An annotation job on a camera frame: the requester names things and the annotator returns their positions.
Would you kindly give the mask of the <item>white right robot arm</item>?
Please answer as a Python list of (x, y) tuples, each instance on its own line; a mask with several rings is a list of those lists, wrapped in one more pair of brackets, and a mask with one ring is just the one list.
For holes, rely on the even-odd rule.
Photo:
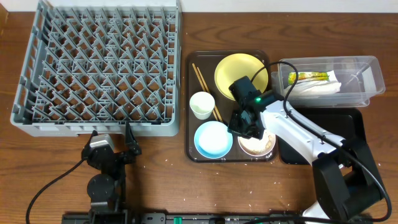
[(312, 167), (317, 201), (302, 215), (280, 221), (367, 223), (391, 217), (391, 199), (366, 141), (347, 140), (319, 127), (271, 91), (233, 86), (229, 90), (238, 103), (229, 132), (259, 139), (270, 131)]

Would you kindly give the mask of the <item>white cup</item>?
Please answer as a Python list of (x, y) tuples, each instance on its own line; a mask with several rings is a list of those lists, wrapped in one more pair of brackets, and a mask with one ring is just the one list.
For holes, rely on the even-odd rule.
[(215, 99), (210, 93), (199, 91), (192, 95), (189, 105), (196, 118), (205, 120), (211, 116), (215, 108)]

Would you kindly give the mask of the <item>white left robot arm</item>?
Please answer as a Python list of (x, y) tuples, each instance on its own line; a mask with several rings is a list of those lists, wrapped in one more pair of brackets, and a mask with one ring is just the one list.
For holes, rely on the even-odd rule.
[(131, 222), (129, 211), (125, 208), (125, 166), (135, 162), (142, 150), (129, 123), (125, 125), (124, 144), (127, 147), (125, 151), (115, 152), (110, 135), (93, 131), (81, 152), (81, 158), (100, 171), (87, 185), (87, 194), (91, 199), (86, 221), (89, 224)]

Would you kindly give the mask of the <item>blue bowl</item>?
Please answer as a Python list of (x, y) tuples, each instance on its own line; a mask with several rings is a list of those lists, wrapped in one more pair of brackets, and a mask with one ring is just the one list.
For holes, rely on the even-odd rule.
[(225, 124), (207, 121), (195, 131), (193, 142), (203, 157), (221, 159), (231, 150), (233, 135), (227, 131)]

